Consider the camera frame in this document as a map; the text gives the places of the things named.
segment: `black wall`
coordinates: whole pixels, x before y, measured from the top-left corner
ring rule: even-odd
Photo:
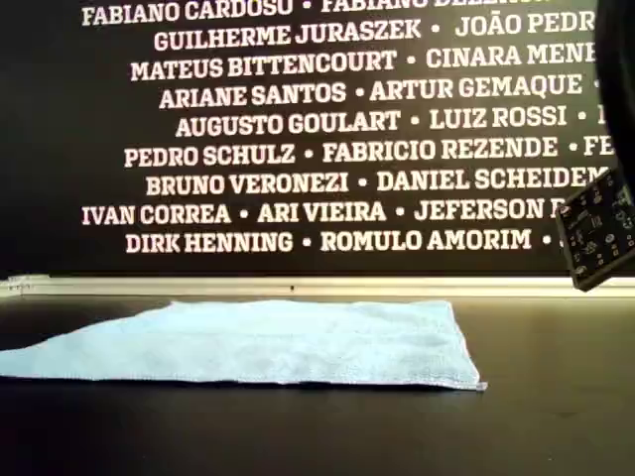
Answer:
[[[606,132],[601,124],[594,84],[592,48],[589,46],[592,32],[585,31],[585,22],[581,21],[589,18],[589,12],[595,7],[594,1],[510,1],[509,4],[497,4],[492,1],[462,0],[453,3],[469,5],[440,6],[452,2],[431,0],[426,8],[326,13],[322,11],[321,0],[314,0],[311,8],[307,9],[303,8],[303,2],[294,2],[293,14],[289,16],[206,21],[184,19],[188,2],[179,3],[181,18],[176,22],[165,23],[82,26],[81,8],[107,5],[99,1],[21,2],[12,6],[9,14],[3,14],[6,18],[3,18],[0,34],[5,50],[0,66],[0,275],[536,276],[565,273],[559,238],[551,218],[553,199],[565,198],[577,187],[583,186],[589,177],[592,178],[589,171],[598,174],[602,168],[615,164],[608,141],[604,143],[604,153],[597,143]],[[211,2],[213,10],[222,3]],[[263,3],[284,5],[287,2]],[[329,2],[332,7],[338,3],[355,4],[353,1]],[[536,16],[559,12],[566,14]],[[500,24],[492,19],[500,18],[505,25],[510,15],[517,17],[509,17],[511,20],[507,20],[507,26],[516,27],[513,22],[516,19],[521,21],[521,29],[518,33],[510,31],[509,34],[500,35],[497,28]],[[491,35],[459,36],[455,29],[462,25],[463,17],[489,19]],[[577,27],[563,23],[571,19],[578,20]],[[354,28],[362,25],[362,22],[377,21],[379,23],[375,25],[381,30],[381,25],[390,24],[396,28],[396,25],[417,20],[421,21],[417,29],[421,37],[414,39],[383,40],[380,37],[384,32],[377,31],[380,37],[373,41],[303,45],[291,42],[288,45],[256,48],[188,51],[157,51],[155,48],[155,35],[160,32],[200,30],[206,34],[210,29],[282,25],[291,27],[293,37],[302,31],[302,25],[307,24],[345,25],[350,22],[348,28]],[[538,20],[544,23],[531,23]],[[562,26],[571,26],[571,31],[561,31]],[[396,29],[395,35],[400,31],[409,33],[402,28]],[[548,52],[543,59],[549,61],[531,63],[529,57],[532,48],[542,44],[547,45]],[[429,59],[435,58],[435,49],[481,48],[488,57],[491,47],[502,47],[506,54],[511,55],[506,57],[507,65],[436,67],[429,63]],[[514,62],[514,52],[510,53],[512,48],[518,53],[518,63]],[[568,55],[568,51],[570,53],[575,48],[584,50],[582,61]],[[380,63],[383,69],[374,71],[230,75],[227,69],[230,58],[382,51],[394,53],[384,53],[384,61]],[[416,61],[409,62],[408,57],[414,57]],[[386,67],[390,63],[385,62],[385,58],[392,59],[392,69]],[[148,61],[152,70],[153,63],[166,60],[207,60],[216,66],[223,65],[224,69],[203,79],[132,80],[131,63]],[[505,76],[510,77],[508,80],[511,84],[517,84],[523,78],[530,83],[533,80],[538,89],[534,88],[534,93],[529,95],[522,94],[522,89],[516,88],[511,96],[488,97],[486,93],[489,89],[485,86],[497,81],[492,78]],[[550,86],[544,94],[537,94],[540,91],[538,86],[544,83],[536,76],[547,80],[551,77],[556,81],[565,78],[566,89],[558,90],[555,84],[555,89]],[[388,90],[388,81],[408,79],[436,80],[435,84],[446,84],[451,97],[437,94],[433,98],[371,100],[380,97],[373,97],[373,91],[378,93],[381,87]],[[465,97],[469,95],[466,87],[474,84],[474,81],[483,84],[480,97]],[[345,100],[269,105],[253,103],[260,98],[254,92],[281,89],[285,84],[317,83],[326,84],[322,86],[326,89],[340,88],[340,93],[345,88]],[[246,105],[160,108],[166,90],[213,90],[220,86],[244,86]],[[363,95],[357,96],[357,88],[363,88]],[[501,112],[500,108],[515,109]],[[536,119],[536,124],[523,123],[522,115],[530,111],[528,108],[544,113]],[[560,111],[555,124],[550,123],[550,108]],[[453,109],[471,111],[468,111],[469,117],[477,120],[474,126],[479,126],[483,119],[486,121],[485,127],[468,127],[469,124],[462,122],[457,129],[437,128],[439,122],[435,122],[434,111],[438,110],[437,117],[443,118],[445,111],[453,114]],[[287,123],[293,114],[346,112],[346,120],[350,122],[351,117],[358,112],[387,110],[400,111],[401,117],[396,120],[394,130],[295,134],[289,131]],[[515,125],[503,123],[508,113],[515,115]],[[274,114],[280,115],[284,123],[284,130],[276,135],[178,137],[182,120]],[[411,121],[415,115],[420,119],[419,124]],[[388,118],[385,119],[385,124],[389,124]],[[444,152],[451,153],[451,149],[445,150],[444,147],[457,147],[457,140],[472,140],[472,144],[478,145],[479,141],[488,144],[483,141],[488,138],[534,138],[534,142],[549,142],[551,151],[536,157],[525,154],[517,158],[451,159],[444,155]],[[368,147],[371,141],[429,141],[428,146],[432,144],[436,152],[425,159],[407,161],[324,161],[324,143],[344,143],[341,148],[352,149],[352,143],[366,143],[364,147]],[[571,150],[571,143],[577,144],[576,151]],[[238,166],[203,162],[205,148],[258,144],[277,145],[279,150],[281,144],[291,144],[295,147],[295,160],[287,164]],[[198,165],[195,167],[126,167],[125,149],[186,147],[199,152]],[[305,157],[307,149],[314,152],[310,158]],[[477,155],[487,153],[487,149],[479,149],[471,151]],[[265,155],[260,154],[256,158],[263,157]],[[381,158],[385,159],[386,156],[375,155],[375,159]],[[483,180],[488,177],[508,174],[505,171],[495,172],[496,169],[516,169],[511,174],[520,174],[525,179],[531,179],[533,184],[515,188],[509,187],[509,184],[507,187],[481,186],[486,185]],[[441,171],[438,174],[444,175],[446,185],[450,188],[457,183],[456,177],[462,174],[461,177],[469,182],[469,186],[464,189],[378,190],[378,172],[396,177],[399,173],[408,174],[410,171]],[[561,175],[561,179],[570,175],[574,182],[565,179],[564,186],[551,186],[544,182],[553,176],[554,171]],[[305,173],[327,173],[327,178],[329,175],[347,173],[348,191],[336,191],[335,188],[328,191],[327,187],[320,192],[318,183],[314,185],[316,192],[310,193],[244,193],[232,188],[232,184],[249,183],[264,174],[279,179],[280,175]],[[216,182],[224,181],[225,192],[149,195],[146,179],[164,176],[221,176]],[[366,179],[367,185],[360,186],[360,179]],[[327,179],[325,184],[329,184],[329,181],[332,180]],[[445,210],[449,206],[461,204],[467,207],[464,210],[466,214],[461,219],[458,210],[456,219],[417,220],[414,212],[421,209],[422,200],[441,200],[436,206]],[[385,214],[385,220],[310,222],[303,207],[305,204],[312,207],[311,203],[318,202],[378,202],[375,211],[382,213],[375,217],[384,218],[382,215]],[[258,223],[258,217],[264,216],[262,213],[266,211],[263,211],[263,205],[273,206],[274,203],[296,203],[291,206],[298,208],[298,221]],[[213,204],[214,214],[219,206],[225,205],[231,223],[164,225],[140,222],[144,205],[152,208],[185,204]],[[83,224],[86,219],[83,207],[123,205],[134,207],[134,222],[97,225],[95,215],[88,214],[90,224]],[[480,214],[479,206],[484,207]],[[493,215],[487,213],[488,206],[494,206]],[[523,207],[528,210],[524,216]],[[400,210],[403,211],[402,215],[398,213],[398,208],[403,209]],[[514,213],[505,218],[510,208]],[[241,210],[248,211],[246,218],[241,217]],[[355,237],[352,232],[357,232],[356,236],[359,237],[364,231],[394,231],[391,236],[400,237],[397,243],[409,236],[411,245],[415,248],[421,245],[421,248],[403,250],[398,245],[395,249],[393,245],[390,251],[322,250],[322,247],[328,246],[322,232],[340,233],[337,235],[340,241],[334,243],[346,245],[347,240]],[[219,252],[210,246],[207,250],[193,253],[186,247],[186,235],[191,233],[211,234],[209,239],[212,240],[216,234],[254,232],[291,233],[293,244],[285,242],[283,245],[288,247],[287,250],[291,246],[293,249],[287,252],[252,250],[245,253]],[[129,253],[127,251],[131,250],[127,250],[126,236],[132,234],[179,234],[175,243],[180,250],[173,250],[173,253],[161,253],[157,249],[153,253]],[[311,246],[305,246],[306,239],[311,240]],[[384,244],[381,240],[370,240],[364,242],[362,248],[371,243],[380,249]]]

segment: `light blue towel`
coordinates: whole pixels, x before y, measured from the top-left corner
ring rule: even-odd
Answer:
[[[25,349],[5,377],[485,390],[448,302],[174,302]]]

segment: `black table surface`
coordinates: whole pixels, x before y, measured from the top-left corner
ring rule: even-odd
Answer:
[[[484,394],[0,379],[0,474],[633,474],[635,299],[451,301]],[[169,302],[0,300],[0,349]]]

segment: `black circuit board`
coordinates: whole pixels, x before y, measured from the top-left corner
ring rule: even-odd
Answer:
[[[600,176],[556,216],[577,289],[592,290],[635,257],[635,205],[620,170]]]

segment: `folded cloth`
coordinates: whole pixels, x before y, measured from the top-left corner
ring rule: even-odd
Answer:
[[[0,376],[486,388],[444,301],[174,302],[0,352]]]

